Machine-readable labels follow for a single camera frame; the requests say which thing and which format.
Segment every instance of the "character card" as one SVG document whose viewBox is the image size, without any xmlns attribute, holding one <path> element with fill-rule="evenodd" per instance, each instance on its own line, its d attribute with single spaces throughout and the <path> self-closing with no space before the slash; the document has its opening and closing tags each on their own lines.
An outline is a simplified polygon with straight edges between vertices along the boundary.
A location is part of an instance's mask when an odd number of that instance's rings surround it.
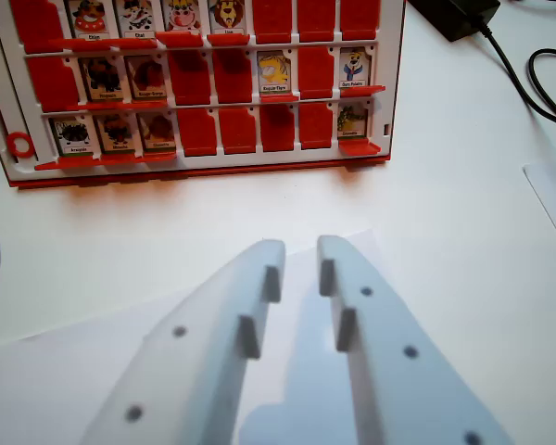
<svg viewBox="0 0 556 445">
<path fill-rule="evenodd" d="M 165 31 L 200 33 L 200 9 L 197 0 L 162 0 Z"/>
<path fill-rule="evenodd" d="M 104 153 L 133 153 L 132 128 L 129 119 L 120 114 L 95 117 Z"/>
<path fill-rule="evenodd" d="M 258 52 L 259 93 L 290 93 L 290 60 L 282 51 Z"/>
<path fill-rule="evenodd" d="M 153 112 L 138 115 L 145 151 L 174 151 L 175 134 L 171 116 Z"/>
<path fill-rule="evenodd" d="M 50 120 L 57 149 L 62 156 L 91 156 L 93 141 L 86 124 L 73 116 Z"/>
<path fill-rule="evenodd" d="M 369 110 L 363 103 L 340 103 L 337 111 L 338 139 L 366 137 Z"/>
<path fill-rule="evenodd" d="M 109 38 L 103 3 L 97 0 L 68 0 L 67 5 L 74 37 L 85 40 Z"/>
<path fill-rule="evenodd" d="M 371 79 L 371 57 L 363 47 L 340 51 L 340 88 L 366 86 Z"/>
<path fill-rule="evenodd" d="M 120 76 L 115 65 L 105 57 L 81 58 L 79 61 L 90 100 L 123 99 Z"/>
<path fill-rule="evenodd" d="M 245 34 L 245 0 L 208 0 L 213 34 Z"/>
<path fill-rule="evenodd" d="M 128 77 L 134 99 L 164 99 L 167 97 L 163 66 L 151 56 L 128 56 Z"/>
<path fill-rule="evenodd" d="M 115 7 L 121 37 L 130 39 L 155 38 L 151 0 L 116 0 Z"/>
</svg>

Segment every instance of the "screw hole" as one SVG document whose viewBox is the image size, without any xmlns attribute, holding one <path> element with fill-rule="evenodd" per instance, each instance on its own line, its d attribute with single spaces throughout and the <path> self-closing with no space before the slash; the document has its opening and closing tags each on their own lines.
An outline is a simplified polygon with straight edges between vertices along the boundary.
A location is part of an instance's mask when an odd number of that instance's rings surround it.
<svg viewBox="0 0 556 445">
<path fill-rule="evenodd" d="M 187 329 L 185 328 L 185 326 L 177 326 L 175 329 L 173 329 L 173 335 L 177 338 L 183 337 L 185 334 L 187 334 Z"/>
<path fill-rule="evenodd" d="M 131 406 L 128 411 L 126 411 L 126 420 L 128 422 L 136 422 L 140 417 L 142 417 L 142 408 L 138 405 Z"/>
<path fill-rule="evenodd" d="M 463 439 L 465 440 L 465 443 L 467 443 L 467 445 L 482 445 L 480 436 L 475 434 L 473 431 L 466 433 Z"/>
<path fill-rule="evenodd" d="M 406 354 L 406 356 L 410 359 L 415 359 L 418 357 L 418 350 L 413 346 L 407 346 L 404 348 L 404 354 Z"/>
</svg>

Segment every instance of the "penguin card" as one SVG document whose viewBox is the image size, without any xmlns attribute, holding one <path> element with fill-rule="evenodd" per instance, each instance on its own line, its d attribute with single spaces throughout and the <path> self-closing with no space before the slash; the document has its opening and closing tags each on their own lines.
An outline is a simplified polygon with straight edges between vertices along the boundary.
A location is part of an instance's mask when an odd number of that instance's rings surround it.
<svg viewBox="0 0 556 445">
<path fill-rule="evenodd" d="M 155 38 L 155 21 L 151 0 L 116 0 L 115 8 L 121 37 Z"/>
<path fill-rule="evenodd" d="M 140 113 L 138 122 L 145 151 L 175 151 L 175 132 L 169 113 Z"/>
<path fill-rule="evenodd" d="M 363 47 L 340 50 L 340 88 L 366 86 L 371 79 L 371 57 Z"/>
<path fill-rule="evenodd" d="M 363 102 L 340 102 L 337 108 L 337 138 L 366 137 L 369 110 Z"/>
<path fill-rule="evenodd" d="M 84 40 L 109 38 L 105 7 L 97 0 L 68 0 L 66 3 L 72 35 Z"/>
<path fill-rule="evenodd" d="M 245 34 L 245 0 L 208 0 L 213 34 Z"/>
<path fill-rule="evenodd" d="M 200 9 L 197 0 L 162 0 L 165 31 L 200 34 Z"/>
<path fill-rule="evenodd" d="M 290 93 L 290 60 L 282 51 L 258 52 L 258 80 L 261 95 Z"/>
<path fill-rule="evenodd" d="M 157 56 L 127 56 L 128 78 L 134 99 L 164 99 L 167 97 L 163 66 Z"/>
<path fill-rule="evenodd" d="M 95 116 L 104 153 L 133 153 L 130 116 L 102 114 Z"/>
<path fill-rule="evenodd" d="M 50 119 L 57 151 L 61 156 L 92 156 L 94 142 L 89 134 L 87 119 L 67 116 Z"/>
<path fill-rule="evenodd" d="M 90 100 L 123 99 L 118 68 L 106 57 L 81 58 L 79 62 Z"/>
</svg>

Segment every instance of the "bear card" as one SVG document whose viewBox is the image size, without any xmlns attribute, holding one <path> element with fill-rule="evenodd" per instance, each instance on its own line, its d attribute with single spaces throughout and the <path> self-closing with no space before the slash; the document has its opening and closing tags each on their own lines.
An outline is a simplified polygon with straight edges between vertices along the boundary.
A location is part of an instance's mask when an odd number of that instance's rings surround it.
<svg viewBox="0 0 556 445">
<path fill-rule="evenodd" d="M 208 0 L 213 34 L 245 34 L 245 0 Z"/>
<path fill-rule="evenodd" d="M 106 57 L 81 58 L 79 62 L 90 100 L 123 99 L 118 68 Z"/>
<path fill-rule="evenodd" d="M 95 116 L 104 153 L 133 153 L 130 118 L 121 114 Z"/>
<path fill-rule="evenodd" d="M 121 37 L 155 38 L 155 20 L 153 19 L 151 0 L 116 0 L 115 7 Z"/>
<path fill-rule="evenodd" d="M 337 108 L 337 138 L 366 137 L 369 110 L 362 102 L 340 103 Z"/>
<path fill-rule="evenodd" d="M 167 97 L 163 66 L 157 57 L 127 56 L 128 77 L 134 99 L 164 99 Z"/>
<path fill-rule="evenodd" d="M 165 31 L 200 34 L 200 9 L 197 0 L 161 0 Z"/>
<path fill-rule="evenodd" d="M 371 57 L 363 47 L 340 50 L 340 88 L 366 86 L 371 79 Z"/>
<path fill-rule="evenodd" d="M 258 52 L 258 80 L 261 95 L 290 93 L 290 60 L 282 51 Z"/>
<path fill-rule="evenodd" d="M 50 125 L 61 156 L 92 156 L 95 148 L 86 123 L 74 116 L 50 119 Z"/>
<path fill-rule="evenodd" d="M 169 114 L 140 113 L 138 122 L 145 151 L 175 151 L 175 132 Z"/>
<path fill-rule="evenodd" d="M 84 40 L 109 38 L 105 7 L 97 0 L 68 0 L 66 3 L 72 35 Z"/>
</svg>

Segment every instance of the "white paper sheet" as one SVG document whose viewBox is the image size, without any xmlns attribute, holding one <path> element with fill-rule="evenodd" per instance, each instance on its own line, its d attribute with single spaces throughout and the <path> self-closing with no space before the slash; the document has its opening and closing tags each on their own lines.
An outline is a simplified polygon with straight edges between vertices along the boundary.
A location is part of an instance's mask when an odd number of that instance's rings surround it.
<svg viewBox="0 0 556 445">
<path fill-rule="evenodd" d="M 370 231 L 349 240 L 379 262 Z M 77 444 L 143 336 L 187 295 L 0 347 L 0 445 Z M 348 365 L 334 348 L 330 310 L 318 293 L 315 249 L 289 255 L 262 358 L 247 367 L 234 444 L 356 443 Z"/>
</svg>

